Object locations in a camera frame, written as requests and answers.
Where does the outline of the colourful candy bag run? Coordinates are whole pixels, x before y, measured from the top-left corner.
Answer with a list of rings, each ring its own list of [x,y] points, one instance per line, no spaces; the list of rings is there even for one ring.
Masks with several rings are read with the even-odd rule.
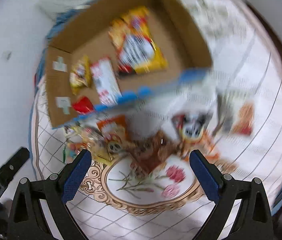
[[[91,126],[65,126],[63,132],[66,137],[63,148],[63,163],[71,163],[82,150],[88,150],[95,142],[103,141],[103,136]]]

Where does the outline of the black white panda snack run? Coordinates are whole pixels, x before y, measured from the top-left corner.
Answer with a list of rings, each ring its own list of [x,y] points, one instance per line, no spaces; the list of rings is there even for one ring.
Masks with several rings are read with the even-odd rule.
[[[180,113],[173,116],[172,123],[182,141],[198,142],[212,116],[212,112]]]

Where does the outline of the orange snack bag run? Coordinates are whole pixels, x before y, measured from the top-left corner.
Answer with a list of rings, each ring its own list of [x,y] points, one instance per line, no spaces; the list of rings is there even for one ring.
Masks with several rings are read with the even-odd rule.
[[[110,154],[124,152],[130,136],[127,131],[126,118],[124,115],[117,115],[110,119],[97,122],[106,144],[106,149]]]

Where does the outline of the yellow black noodle packet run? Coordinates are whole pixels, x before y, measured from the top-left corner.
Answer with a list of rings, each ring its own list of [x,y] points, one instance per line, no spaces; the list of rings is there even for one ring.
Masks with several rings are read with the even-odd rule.
[[[167,68],[148,26],[149,10],[137,7],[111,22],[108,35],[116,50],[118,75],[142,75]]]

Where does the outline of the brown cardboard box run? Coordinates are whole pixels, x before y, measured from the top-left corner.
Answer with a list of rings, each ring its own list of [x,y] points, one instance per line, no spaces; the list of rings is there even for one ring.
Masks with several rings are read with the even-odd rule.
[[[193,80],[212,67],[209,48],[179,0],[98,0],[49,43],[45,71],[54,128],[92,111]]]

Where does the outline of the white floral quilt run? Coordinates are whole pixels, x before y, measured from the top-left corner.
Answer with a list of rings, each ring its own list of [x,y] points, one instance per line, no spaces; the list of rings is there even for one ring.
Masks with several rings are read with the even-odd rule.
[[[282,188],[282,61],[261,22],[241,0],[180,0],[203,32],[213,68],[202,81],[82,120],[124,114],[134,140],[163,130],[179,140],[173,118],[211,114],[196,148],[235,179],[260,178],[269,205]],[[90,239],[191,239],[212,211],[188,164],[193,146],[143,176],[122,154],[93,161],[67,205]]]

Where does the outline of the red white snack packet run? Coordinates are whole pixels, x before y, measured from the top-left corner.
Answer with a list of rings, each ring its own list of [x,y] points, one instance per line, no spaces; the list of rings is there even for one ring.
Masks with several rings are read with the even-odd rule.
[[[121,91],[110,58],[99,59],[91,65],[90,69],[101,104],[106,106],[116,105],[117,99],[121,97]]]

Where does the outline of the grey orange snack packet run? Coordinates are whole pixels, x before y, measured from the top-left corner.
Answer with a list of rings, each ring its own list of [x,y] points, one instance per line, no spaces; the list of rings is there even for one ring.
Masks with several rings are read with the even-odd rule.
[[[239,134],[250,136],[253,132],[255,103],[247,90],[227,89],[217,92],[217,125],[212,134]]]

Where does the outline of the brown snack bag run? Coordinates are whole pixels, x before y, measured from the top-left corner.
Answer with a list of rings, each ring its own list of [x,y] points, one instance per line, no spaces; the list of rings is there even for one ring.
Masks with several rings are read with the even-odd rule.
[[[145,176],[163,164],[170,155],[177,152],[178,144],[173,142],[162,130],[127,148],[136,167]]]

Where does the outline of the small red snack packet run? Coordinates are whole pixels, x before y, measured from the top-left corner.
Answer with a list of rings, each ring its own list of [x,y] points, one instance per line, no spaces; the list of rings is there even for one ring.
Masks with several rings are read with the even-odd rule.
[[[88,114],[94,111],[94,106],[86,96],[82,96],[78,101],[72,104],[72,108],[79,114]]]

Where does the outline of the yellow panda snack bag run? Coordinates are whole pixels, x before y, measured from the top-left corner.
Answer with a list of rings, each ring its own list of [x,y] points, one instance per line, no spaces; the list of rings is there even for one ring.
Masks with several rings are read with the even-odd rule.
[[[92,74],[87,55],[84,55],[76,64],[72,65],[69,83],[74,95],[77,95],[82,88],[91,87]]]

